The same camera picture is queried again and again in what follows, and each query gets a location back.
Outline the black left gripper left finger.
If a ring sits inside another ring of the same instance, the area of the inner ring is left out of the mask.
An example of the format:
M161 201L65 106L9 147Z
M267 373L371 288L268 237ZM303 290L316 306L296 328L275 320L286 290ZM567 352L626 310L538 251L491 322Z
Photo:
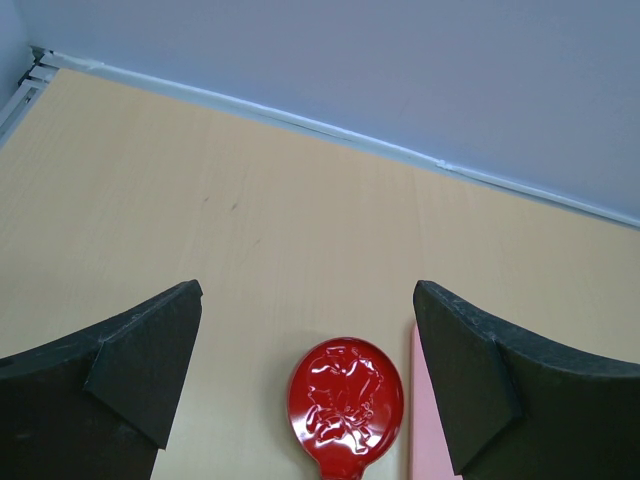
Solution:
M4 479L148 479L202 315L198 281L1 360Z

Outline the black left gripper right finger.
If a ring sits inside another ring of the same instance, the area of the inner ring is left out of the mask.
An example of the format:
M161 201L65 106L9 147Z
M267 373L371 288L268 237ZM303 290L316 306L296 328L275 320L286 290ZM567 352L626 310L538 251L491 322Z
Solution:
M635 479L639 367L415 287L423 355L453 470L466 479Z

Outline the red embossed tin lid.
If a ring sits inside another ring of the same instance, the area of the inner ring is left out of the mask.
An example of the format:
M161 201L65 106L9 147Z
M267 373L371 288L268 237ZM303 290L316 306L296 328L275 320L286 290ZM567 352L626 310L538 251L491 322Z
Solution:
M401 377L372 343L332 338L297 363L288 385L287 414L321 479L361 479L400 432Z

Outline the pink plastic tray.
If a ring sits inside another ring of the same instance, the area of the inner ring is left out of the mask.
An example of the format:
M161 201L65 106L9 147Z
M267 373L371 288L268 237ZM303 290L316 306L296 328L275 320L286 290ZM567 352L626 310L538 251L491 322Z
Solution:
M410 478L453 480L454 474L418 327L412 333Z

